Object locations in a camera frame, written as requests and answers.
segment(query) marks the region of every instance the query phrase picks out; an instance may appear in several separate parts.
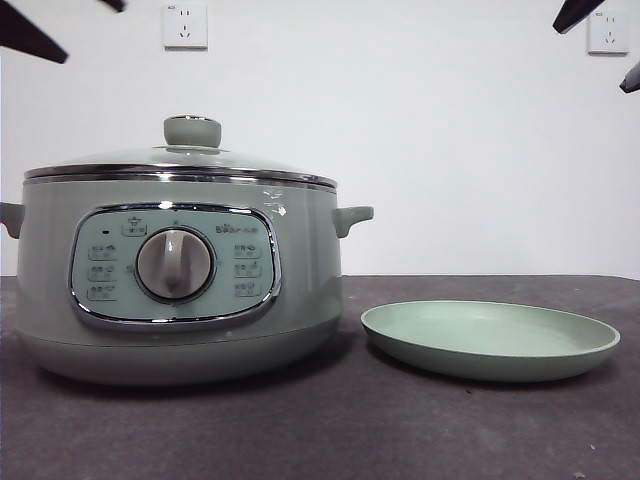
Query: wall outlet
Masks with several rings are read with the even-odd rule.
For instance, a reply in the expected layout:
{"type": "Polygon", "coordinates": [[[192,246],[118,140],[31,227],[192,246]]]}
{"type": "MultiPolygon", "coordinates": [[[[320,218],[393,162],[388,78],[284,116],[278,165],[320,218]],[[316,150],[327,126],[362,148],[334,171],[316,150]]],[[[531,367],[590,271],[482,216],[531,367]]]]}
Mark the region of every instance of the wall outlet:
{"type": "Polygon", "coordinates": [[[207,48],[207,6],[171,3],[164,8],[165,48],[207,48]]]}
{"type": "Polygon", "coordinates": [[[589,15],[587,51],[589,53],[629,53],[627,15],[611,10],[597,10],[589,15]]]}

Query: mint green plate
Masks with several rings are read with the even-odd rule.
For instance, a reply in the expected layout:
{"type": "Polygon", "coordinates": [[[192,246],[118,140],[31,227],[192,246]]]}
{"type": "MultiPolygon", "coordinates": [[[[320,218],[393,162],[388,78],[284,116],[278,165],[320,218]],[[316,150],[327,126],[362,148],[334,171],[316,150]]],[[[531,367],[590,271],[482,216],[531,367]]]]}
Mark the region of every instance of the mint green plate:
{"type": "Polygon", "coordinates": [[[374,345],[445,375],[500,382],[572,377],[605,361],[620,341],[609,325],[573,313],[508,303],[392,303],[362,314],[374,345]]]}

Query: white wall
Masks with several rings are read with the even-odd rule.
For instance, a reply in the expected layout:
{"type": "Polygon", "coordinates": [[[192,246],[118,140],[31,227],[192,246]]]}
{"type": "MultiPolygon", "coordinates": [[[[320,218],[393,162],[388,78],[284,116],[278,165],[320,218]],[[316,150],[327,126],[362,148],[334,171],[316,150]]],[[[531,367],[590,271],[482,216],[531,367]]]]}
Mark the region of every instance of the white wall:
{"type": "MultiPolygon", "coordinates": [[[[161,2],[12,0],[70,53],[3,56],[2,195],[24,170],[162,142],[162,119],[223,122],[223,146],[340,183],[374,222],[350,274],[595,273],[640,278],[640,60],[561,37],[561,0],[209,0],[208,52],[165,52],[161,2]]],[[[16,242],[2,233],[2,272],[16,242]]]]}

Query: dark gray table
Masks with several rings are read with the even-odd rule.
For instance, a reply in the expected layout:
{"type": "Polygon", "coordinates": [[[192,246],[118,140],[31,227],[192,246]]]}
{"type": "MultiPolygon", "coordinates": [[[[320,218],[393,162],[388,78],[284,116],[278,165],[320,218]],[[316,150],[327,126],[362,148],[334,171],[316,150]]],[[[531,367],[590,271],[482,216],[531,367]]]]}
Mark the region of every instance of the dark gray table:
{"type": "Polygon", "coordinates": [[[331,342],[221,384],[131,389],[34,366],[2,279],[2,472],[54,479],[640,479],[640,282],[609,277],[346,277],[331,342]],[[414,299],[525,303],[593,316],[622,344],[599,368],[532,385],[456,380],[385,357],[359,324],[414,299]]]}

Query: control panel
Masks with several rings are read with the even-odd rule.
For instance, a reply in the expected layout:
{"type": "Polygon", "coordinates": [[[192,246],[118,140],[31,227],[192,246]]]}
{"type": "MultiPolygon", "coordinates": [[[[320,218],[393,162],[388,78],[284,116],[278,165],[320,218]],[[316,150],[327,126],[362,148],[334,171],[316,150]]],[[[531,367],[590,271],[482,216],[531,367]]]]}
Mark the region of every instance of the control panel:
{"type": "Polygon", "coordinates": [[[252,311],[277,292],[266,217],[205,204],[119,205],[78,227],[71,291],[98,318],[167,323],[252,311]]]}

